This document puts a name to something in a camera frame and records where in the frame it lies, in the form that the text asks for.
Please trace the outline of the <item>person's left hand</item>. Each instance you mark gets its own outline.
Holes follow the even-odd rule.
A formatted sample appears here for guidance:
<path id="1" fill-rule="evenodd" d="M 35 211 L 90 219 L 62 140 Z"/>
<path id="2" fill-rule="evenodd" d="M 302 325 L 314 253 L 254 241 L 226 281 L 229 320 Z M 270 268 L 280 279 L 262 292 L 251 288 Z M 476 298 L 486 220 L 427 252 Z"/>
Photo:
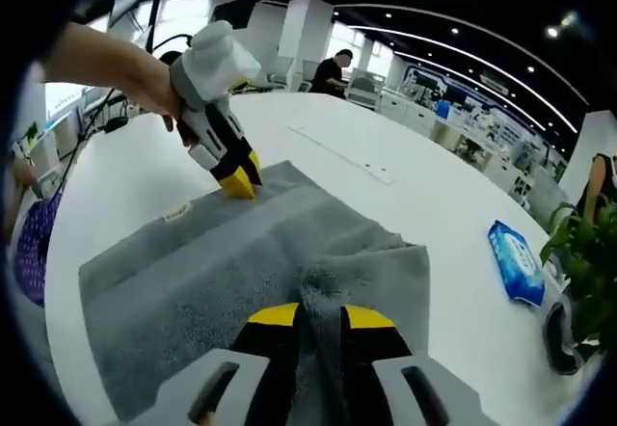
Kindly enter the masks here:
<path id="1" fill-rule="evenodd" d="M 175 122 L 181 117 L 182 103 L 172 85 L 167 69 L 152 80 L 150 98 L 153 100 L 157 113 L 162 117 L 166 130 L 173 132 L 176 128 Z"/>

